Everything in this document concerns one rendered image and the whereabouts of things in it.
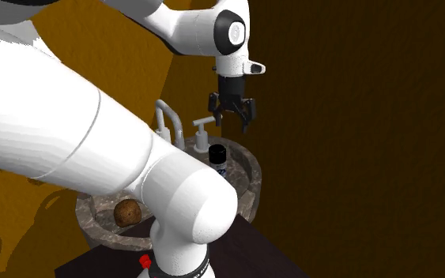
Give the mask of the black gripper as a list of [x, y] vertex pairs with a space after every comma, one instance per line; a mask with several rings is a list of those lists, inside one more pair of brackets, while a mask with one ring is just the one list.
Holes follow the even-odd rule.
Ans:
[[245, 76], [218, 76], [218, 93], [211, 92], [208, 101], [208, 111], [213, 113], [216, 126], [221, 125], [223, 108], [226, 111], [237, 112], [242, 121], [242, 133], [247, 132], [250, 122], [256, 118], [256, 102], [252, 98], [244, 99], [245, 84]]

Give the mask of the black capped white bottle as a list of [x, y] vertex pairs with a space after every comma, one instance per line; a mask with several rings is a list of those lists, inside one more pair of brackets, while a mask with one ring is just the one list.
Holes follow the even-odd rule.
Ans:
[[222, 177], [227, 174], [227, 152], [223, 145], [215, 144], [209, 147], [209, 165]]

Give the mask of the round marble sink basin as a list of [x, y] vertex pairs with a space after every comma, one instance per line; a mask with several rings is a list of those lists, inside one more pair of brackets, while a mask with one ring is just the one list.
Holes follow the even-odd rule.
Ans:
[[[262, 171], [256, 157], [242, 145], [222, 137], [209, 137], [210, 144], [221, 144], [227, 151], [226, 179], [236, 189], [238, 213], [248, 222], [256, 216], [262, 188]], [[99, 245], [113, 250], [146, 251], [152, 249], [149, 238], [153, 214], [140, 203], [139, 224], [119, 227], [115, 223], [114, 208], [133, 196], [126, 191], [107, 196], [80, 193], [75, 214], [80, 229], [93, 249]]]

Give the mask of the brown potato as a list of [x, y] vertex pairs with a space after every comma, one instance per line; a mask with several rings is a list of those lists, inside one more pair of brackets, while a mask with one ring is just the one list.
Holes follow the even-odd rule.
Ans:
[[128, 227], [140, 223], [142, 214], [134, 199], [125, 199], [115, 206], [113, 216], [118, 227]]

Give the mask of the dark robot stand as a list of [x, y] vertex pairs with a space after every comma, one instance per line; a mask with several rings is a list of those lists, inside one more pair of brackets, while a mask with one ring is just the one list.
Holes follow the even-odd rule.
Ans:
[[[113, 250], [99, 245], [55, 270], [55, 278], [137, 278], [142, 255], [151, 250]], [[238, 215], [229, 230], [209, 244], [216, 278], [309, 278], [265, 236]]]

